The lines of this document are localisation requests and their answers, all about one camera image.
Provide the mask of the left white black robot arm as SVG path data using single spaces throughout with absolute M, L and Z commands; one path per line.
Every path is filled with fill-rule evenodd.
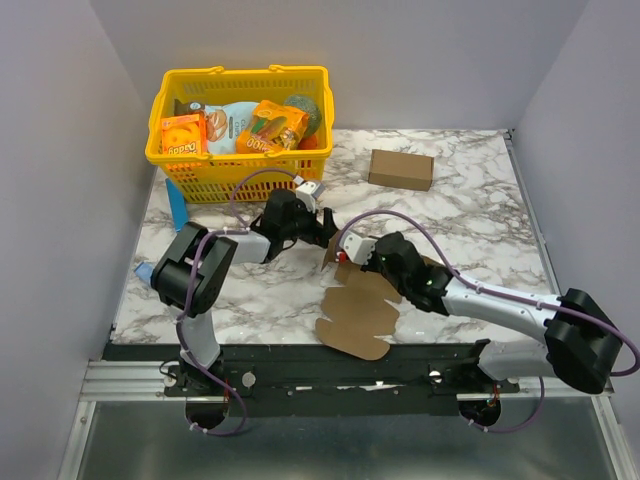
M 187 382 L 201 395 L 231 389 L 215 365 L 221 354 L 211 309 L 231 266 L 266 264 L 297 242 L 327 248 L 337 232 L 332 210 L 318 219 L 324 186 L 307 181 L 293 190 L 275 189 L 263 212 L 240 229 L 213 231 L 189 222 L 177 234 L 151 274 L 151 287 L 178 312 L 176 333 Z

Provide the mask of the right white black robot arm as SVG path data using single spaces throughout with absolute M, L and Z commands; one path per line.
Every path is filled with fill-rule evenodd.
M 525 375 L 555 376 L 583 393 L 603 392 L 622 341 L 586 292 L 537 295 L 484 285 L 426 262 L 399 232 L 379 239 L 349 234 L 342 247 L 352 263 L 381 274 L 421 311 L 475 318 L 526 335 L 524 342 L 488 344 L 480 357 L 464 362 L 459 371 L 467 389 L 480 392 L 495 380 Z

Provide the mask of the brown cardboard box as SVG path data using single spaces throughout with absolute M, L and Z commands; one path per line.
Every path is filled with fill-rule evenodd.
M 431 273 L 446 274 L 443 266 L 416 249 L 399 234 L 376 238 L 375 249 L 385 257 L 384 274 L 363 272 L 339 252 L 338 232 L 331 239 L 324 265 L 337 265 L 336 286 L 325 290 L 321 316 L 316 319 L 317 339 L 327 347 L 364 361 L 382 359 L 390 350 L 386 336 L 396 332 L 397 306 L 404 298 L 418 300 L 429 292 L 424 281 Z
M 395 189 L 428 191 L 434 179 L 434 158 L 405 152 L 374 149 L 368 183 Z

